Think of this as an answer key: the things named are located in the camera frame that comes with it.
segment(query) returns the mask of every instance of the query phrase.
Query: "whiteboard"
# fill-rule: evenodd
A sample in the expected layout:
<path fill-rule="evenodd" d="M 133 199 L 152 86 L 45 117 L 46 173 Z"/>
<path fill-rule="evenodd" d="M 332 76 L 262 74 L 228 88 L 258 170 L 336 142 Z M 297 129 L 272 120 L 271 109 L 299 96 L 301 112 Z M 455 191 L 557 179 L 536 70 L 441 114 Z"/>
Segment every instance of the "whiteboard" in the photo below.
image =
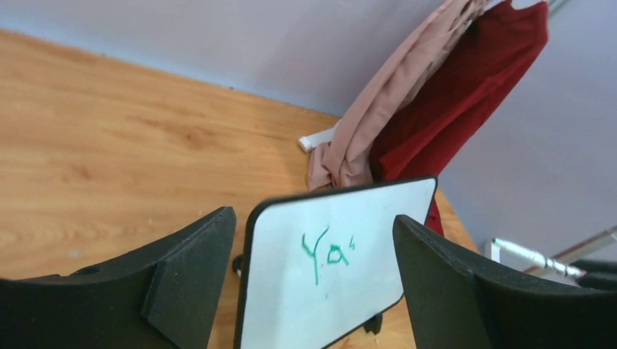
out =
<path fill-rule="evenodd" d="M 435 178 L 266 201 L 249 216 L 234 347 L 319 349 L 395 305 L 392 226 L 425 222 Z"/>

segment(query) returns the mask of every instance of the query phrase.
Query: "red fabric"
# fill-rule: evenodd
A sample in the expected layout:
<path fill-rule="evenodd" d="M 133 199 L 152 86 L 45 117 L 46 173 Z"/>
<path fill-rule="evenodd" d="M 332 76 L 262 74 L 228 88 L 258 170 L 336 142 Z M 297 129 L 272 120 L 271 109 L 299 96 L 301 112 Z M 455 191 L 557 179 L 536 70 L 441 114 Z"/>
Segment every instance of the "red fabric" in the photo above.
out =
<path fill-rule="evenodd" d="M 437 208 L 437 202 L 435 199 L 431 202 L 431 208 L 429 209 L 429 217 L 426 219 L 426 227 L 438 233 L 441 236 L 445 236 L 442 227 L 442 218 L 439 215 L 439 209 Z"/>
<path fill-rule="evenodd" d="M 548 15 L 544 1 L 526 9 L 504 1 L 477 18 L 376 137 L 369 153 L 373 178 L 439 175 L 536 60 L 549 38 Z M 432 205 L 429 222 L 438 216 Z M 435 228 L 443 231 L 440 223 Z"/>

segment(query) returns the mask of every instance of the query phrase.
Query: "wood grain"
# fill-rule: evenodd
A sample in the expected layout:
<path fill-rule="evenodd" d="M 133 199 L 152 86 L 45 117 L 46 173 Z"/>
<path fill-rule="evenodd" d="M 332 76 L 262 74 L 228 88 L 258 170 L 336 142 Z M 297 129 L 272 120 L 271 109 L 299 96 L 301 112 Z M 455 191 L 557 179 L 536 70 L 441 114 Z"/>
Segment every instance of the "wood grain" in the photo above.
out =
<path fill-rule="evenodd" d="M 0 276 L 69 274 L 232 206 L 306 190 L 296 140 L 320 113 L 0 32 Z M 473 249 L 441 193 L 446 234 Z M 231 272 L 210 348 L 231 348 Z M 334 348 L 414 348 L 404 302 L 378 336 Z"/>

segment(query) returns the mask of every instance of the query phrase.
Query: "pink fabric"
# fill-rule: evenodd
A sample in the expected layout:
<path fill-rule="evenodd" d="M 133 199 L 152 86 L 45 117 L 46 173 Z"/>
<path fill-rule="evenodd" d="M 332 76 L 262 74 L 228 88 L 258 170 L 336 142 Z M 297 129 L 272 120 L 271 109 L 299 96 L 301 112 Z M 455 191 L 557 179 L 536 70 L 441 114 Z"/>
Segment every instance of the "pink fabric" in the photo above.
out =
<path fill-rule="evenodd" d="M 318 145 L 308 164 L 308 189 L 373 181 L 368 151 L 392 115 L 415 97 L 488 0 L 447 0 L 413 31 L 345 112 L 332 142 Z"/>

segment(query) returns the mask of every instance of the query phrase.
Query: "white plastic rod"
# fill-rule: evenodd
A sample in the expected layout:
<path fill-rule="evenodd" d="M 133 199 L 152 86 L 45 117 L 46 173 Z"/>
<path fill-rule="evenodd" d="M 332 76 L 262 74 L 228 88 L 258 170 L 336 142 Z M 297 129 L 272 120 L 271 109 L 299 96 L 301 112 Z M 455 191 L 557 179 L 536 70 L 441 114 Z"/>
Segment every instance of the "white plastic rod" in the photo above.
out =
<path fill-rule="evenodd" d="M 332 128 L 325 129 L 310 136 L 300 137 L 300 139 L 298 140 L 300 148 L 302 148 L 305 153 L 310 153 L 318 145 L 322 143 L 332 142 L 332 138 L 334 137 L 334 131 L 336 130 L 339 122 L 340 121 L 337 121 L 336 124 L 332 126 Z"/>
<path fill-rule="evenodd" d="M 552 260 L 547 256 L 541 254 L 540 252 L 532 251 L 528 248 L 517 245 L 514 242 L 502 240 L 500 238 L 494 238 L 493 245 L 515 256 L 529 260 L 534 265 L 540 268 L 555 270 L 560 275 L 569 278 L 579 278 L 585 275 L 585 271 L 581 269 L 573 267 L 572 265 L 566 265 L 557 262 L 556 260 Z"/>

